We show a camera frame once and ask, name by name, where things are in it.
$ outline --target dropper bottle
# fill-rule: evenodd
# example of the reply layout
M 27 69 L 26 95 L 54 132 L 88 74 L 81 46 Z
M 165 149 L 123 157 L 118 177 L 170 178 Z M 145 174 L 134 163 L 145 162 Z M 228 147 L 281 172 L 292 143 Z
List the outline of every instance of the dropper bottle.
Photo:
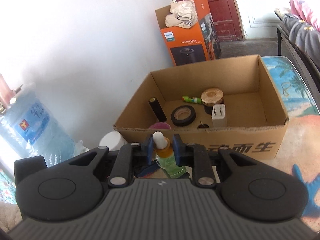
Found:
M 160 168 L 166 170 L 170 178 L 177 179 L 186 173 L 187 169 L 185 166 L 179 167 L 176 165 L 172 145 L 168 138 L 164 137 L 161 132 L 155 132 L 153 134 L 153 141 L 156 144 L 156 162 Z

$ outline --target air fryer picture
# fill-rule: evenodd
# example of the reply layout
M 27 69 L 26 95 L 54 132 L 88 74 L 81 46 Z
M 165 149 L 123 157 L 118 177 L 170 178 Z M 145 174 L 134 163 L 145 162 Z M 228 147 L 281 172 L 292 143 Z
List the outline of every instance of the air fryer picture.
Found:
M 202 35 L 210 58 L 219 58 L 221 55 L 221 48 L 211 13 L 207 14 L 204 18 L 199 20 L 199 24 L 201 26 Z
M 177 66 L 206 60 L 201 44 L 175 47 L 170 50 Z

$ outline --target green glue stick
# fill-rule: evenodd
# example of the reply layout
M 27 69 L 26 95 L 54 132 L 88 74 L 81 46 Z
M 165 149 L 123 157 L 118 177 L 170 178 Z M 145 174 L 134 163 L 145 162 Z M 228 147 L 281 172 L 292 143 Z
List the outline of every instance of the green glue stick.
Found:
M 182 96 L 182 101 L 187 103 L 202 104 L 201 98 L 190 98 L 188 96 Z

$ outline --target blue plastic package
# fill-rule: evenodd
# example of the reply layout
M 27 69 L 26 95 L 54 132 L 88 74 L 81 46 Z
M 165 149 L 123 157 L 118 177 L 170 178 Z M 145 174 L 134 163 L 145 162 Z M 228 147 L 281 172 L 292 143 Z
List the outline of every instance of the blue plastic package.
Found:
M 80 147 L 36 97 L 23 89 L 0 116 L 0 135 L 21 158 L 42 155 L 53 166 L 77 155 Z

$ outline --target white charger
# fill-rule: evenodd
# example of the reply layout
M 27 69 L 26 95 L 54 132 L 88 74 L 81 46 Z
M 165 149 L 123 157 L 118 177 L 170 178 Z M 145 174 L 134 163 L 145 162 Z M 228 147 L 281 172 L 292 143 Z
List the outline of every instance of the white charger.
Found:
M 226 127 L 227 126 L 226 106 L 224 104 L 214 105 L 212 108 L 211 118 L 212 118 L 213 127 Z

